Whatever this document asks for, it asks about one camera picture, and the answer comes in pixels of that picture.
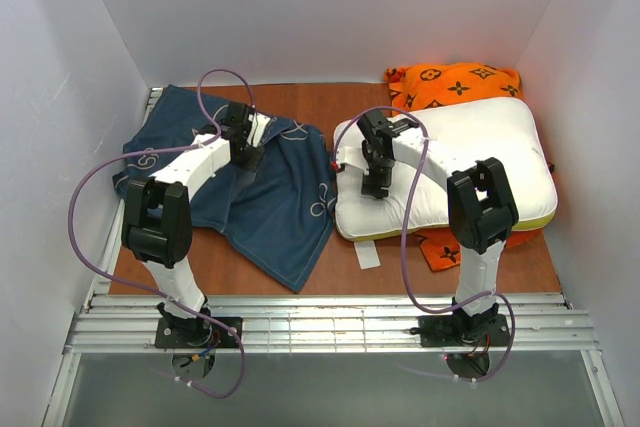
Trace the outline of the dark blue pillowcase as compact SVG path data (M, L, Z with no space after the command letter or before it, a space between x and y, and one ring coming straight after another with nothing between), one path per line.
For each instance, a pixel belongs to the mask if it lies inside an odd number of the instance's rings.
M222 120L228 100L170 85L140 131L124 145L131 153L112 178L120 197L133 177L152 174L176 158L169 148L189 145L207 116ZM228 165L199 189L192 222L223 234L231 246L270 277L300 291L333 229L336 202L329 154L314 126L272 117L256 171Z

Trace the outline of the white pillow yellow edge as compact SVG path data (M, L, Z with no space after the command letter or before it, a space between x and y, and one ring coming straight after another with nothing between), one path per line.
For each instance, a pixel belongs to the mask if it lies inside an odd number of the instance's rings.
M415 115L428 134L430 150L442 150L448 168L464 170L491 157L503 164L519 213L515 230L541 229L552 220L558 197L533 115L523 101L497 97L419 110ZM336 176L335 206L342 237L364 241L396 236L404 225L412 231L447 227L447 195L435 182L422 177L409 199L415 169L398 162L388 196L381 200L364 196L363 135L356 125L342 122L333 137L344 167Z

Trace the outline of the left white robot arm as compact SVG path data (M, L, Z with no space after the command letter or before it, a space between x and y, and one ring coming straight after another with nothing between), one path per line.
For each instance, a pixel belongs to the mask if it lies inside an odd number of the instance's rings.
M202 129L167 166L129 182L122 244L153 277L169 318L195 319L207 304L188 261L191 201L228 165L256 169L270 123L254 108L231 102L218 126Z

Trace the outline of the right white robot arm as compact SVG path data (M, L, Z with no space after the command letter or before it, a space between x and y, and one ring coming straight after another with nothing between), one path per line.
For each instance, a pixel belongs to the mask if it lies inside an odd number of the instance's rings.
M499 260L519 220L503 164L495 157L463 160L431 139L424 123L411 114L388 118L372 108L355 123L363 135L363 195L386 198L398 162L415 170L401 227L402 249L418 181L427 178L447 195L449 228L460 248L460 271L452 305L440 312L469 319L495 313Z

